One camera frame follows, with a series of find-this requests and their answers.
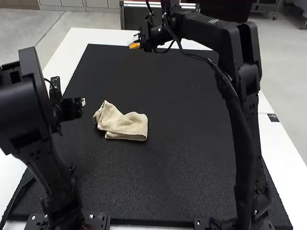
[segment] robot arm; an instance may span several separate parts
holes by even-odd
[[[271,200],[258,124],[262,70],[257,27],[253,23],[220,21],[198,12],[182,12],[178,0],[163,0],[161,7],[163,24],[153,26],[151,16],[147,16],[135,42],[145,52],[158,52],[158,45],[175,40],[183,55],[206,61],[216,71],[217,86],[229,111],[236,154],[237,219],[233,224],[237,229],[258,229],[268,215]],[[213,49],[219,55],[218,65],[208,58],[188,54],[180,48],[182,38]],[[221,221],[219,228],[223,225],[227,223]]]
[[[50,228],[79,229],[82,204],[52,133],[60,131],[62,121],[81,117],[82,101],[63,99],[58,77],[51,82],[49,99],[35,48],[20,50],[19,57],[0,68],[0,146],[23,161],[43,186],[41,202]]]

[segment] wire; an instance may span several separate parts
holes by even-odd
[[[157,51],[156,49],[153,49],[153,50],[154,50],[154,52],[157,53],[157,54],[165,54],[165,53],[167,53],[167,52],[171,49],[171,47],[173,46],[174,42],[175,42],[175,40],[173,40],[173,41],[171,42],[171,44],[169,45],[169,47],[168,47],[165,51],[159,52],[159,51]]]
[[[54,83],[53,83],[53,82],[51,82],[49,79],[44,78],[44,80],[45,80],[45,81],[47,81],[47,82],[49,82],[49,84],[52,86],[52,88],[53,88],[53,89],[55,89],[55,88],[56,88],[56,86],[54,85]]]
[[[182,45],[181,45],[181,41],[180,39],[176,36],[176,34],[172,31],[172,29],[170,28],[169,24],[168,24],[168,21],[167,21],[167,18],[166,18],[167,14],[164,13],[162,18],[163,18],[163,21],[164,21],[164,24],[166,26],[166,29],[167,31],[169,32],[169,34],[173,37],[173,39],[176,41],[176,43],[178,44],[178,47],[179,47],[179,51],[181,52],[181,54],[187,56],[187,57],[191,57],[191,58],[194,58],[194,59],[197,59],[199,61],[205,61],[209,64],[209,66],[222,78],[222,80],[224,81],[224,83],[226,83],[227,87],[230,88],[232,90],[232,93],[234,94],[234,96],[236,98],[238,98],[238,95],[233,87],[233,85],[231,84],[231,77],[223,72],[217,64],[215,64],[210,58],[207,58],[207,57],[201,57],[201,56],[198,56],[198,55],[195,55],[195,54],[189,54],[189,53],[186,53],[183,48],[182,48]]]
[[[153,12],[152,8],[150,7],[148,0],[146,0],[146,5],[147,5],[147,9],[148,9],[150,16],[154,17],[154,12]]]
[[[6,220],[13,209],[16,206],[17,201],[22,197],[23,193],[30,187],[32,182],[35,181],[35,177],[31,176],[29,180],[27,180],[17,191],[16,195],[12,198],[11,202],[7,206],[6,210],[3,213],[2,220],[0,222],[0,230],[3,230]]]

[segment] drawer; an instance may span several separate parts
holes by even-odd
[[[43,6],[62,6],[61,0],[39,0]]]
[[[37,0],[23,0],[24,6],[38,6]]]
[[[82,0],[61,0],[62,6],[75,6],[75,7],[83,7]]]
[[[86,0],[87,7],[108,8],[107,0]]]
[[[21,0],[5,0],[9,6],[22,6]]]
[[[119,0],[107,0],[109,8],[119,9]]]

